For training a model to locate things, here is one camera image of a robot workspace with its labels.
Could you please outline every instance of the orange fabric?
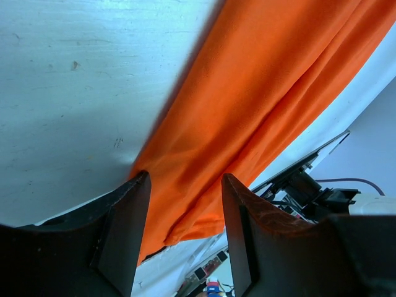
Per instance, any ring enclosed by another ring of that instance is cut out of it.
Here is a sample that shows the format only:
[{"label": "orange fabric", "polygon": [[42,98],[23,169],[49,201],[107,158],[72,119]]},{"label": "orange fabric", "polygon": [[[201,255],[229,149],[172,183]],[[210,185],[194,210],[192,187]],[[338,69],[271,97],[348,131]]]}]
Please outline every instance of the orange fabric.
[{"label": "orange fabric", "polygon": [[347,86],[390,0],[229,0],[131,176],[152,179],[140,260],[223,230],[223,173],[250,184]]}]

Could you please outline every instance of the wire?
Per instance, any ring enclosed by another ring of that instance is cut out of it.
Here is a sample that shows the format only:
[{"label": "wire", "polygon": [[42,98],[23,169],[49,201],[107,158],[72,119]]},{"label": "wire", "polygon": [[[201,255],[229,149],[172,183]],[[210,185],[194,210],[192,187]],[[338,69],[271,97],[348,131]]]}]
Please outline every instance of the wire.
[{"label": "wire", "polygon": [[368,181],[367,179],[363,179],[363,178],[334,178],[334,179],[317,179],[316,180],[317,183],[332,183],[332,182],[336,182],[336,181],[359,181],[361,183],[365,183],[365,184],[372,186],[381,196],[385,196],[384,191],[382,191],[379,186],[377,186],[373,182]]},{"label": "wire", "polygon": [[[223,292],[225,293],[225,296],[233,296],[233,291],[235,291],[234,286],[230,286],[230,285],[226,285],[225,283],[221,284],[220,282],[218,283],[220,285],[220,288],[223,290]],[[230,288],[230,291],[226,291],[224,290],[223,286],[227,286],[228,288]]]},{"label": "wire", "polygon": [[289,206],[289,207],[293,208],[293,204],[291,204],[289,202],[285,202],[285,201],[271,201],[270,203],[272,205],[284,205],[284,206]]},{"label": "wire", "polygon": [[218,282],[218,286],[220,287],[220,289],[222,289],[222,292],[225,293],[225,290],[224,290],[224,288],[222,286],[222,283]]},{"label": "wire", "polygon": [[292,208],[294,209],[295,212],[298,212],[299,215],[301,214],[301,206],[298,205],[297,201],[295,201],[292,197],[290,197],[289,195],[286,195],[284,197],[284,199],[286,200],[287,203],[290,203],[292,205]]}]

